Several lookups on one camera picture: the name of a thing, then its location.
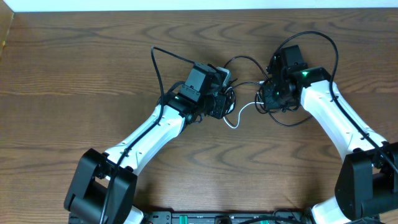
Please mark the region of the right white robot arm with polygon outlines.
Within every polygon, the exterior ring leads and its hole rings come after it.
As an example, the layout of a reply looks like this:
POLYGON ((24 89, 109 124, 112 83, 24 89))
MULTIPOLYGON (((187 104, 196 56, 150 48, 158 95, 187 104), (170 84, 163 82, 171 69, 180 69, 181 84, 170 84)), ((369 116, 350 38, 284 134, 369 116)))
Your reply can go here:
POLYGON ((298 45, 280 48, 262 89, 267 111, 302 107, 320 124, 343 161, 332 198, 314 205, 312 223, 353 223, 397 208, 397 144, 372 130, 323 67, 308 67, 298 45))

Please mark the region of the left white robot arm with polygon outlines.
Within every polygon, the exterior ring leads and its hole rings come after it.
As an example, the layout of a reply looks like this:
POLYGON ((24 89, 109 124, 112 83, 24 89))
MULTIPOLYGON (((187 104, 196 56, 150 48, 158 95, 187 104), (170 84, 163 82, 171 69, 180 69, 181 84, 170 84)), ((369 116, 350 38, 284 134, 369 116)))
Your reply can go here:
POLYGON ((89 149, 82 155, 65 210, 84 223, 141 223, 144 213, 133 205, 138 175, 189 124, 228 112, 230 79, 225 68, 194 63, 187 80, 161 96, 150 117, 126 139, 104 153, 89 149))

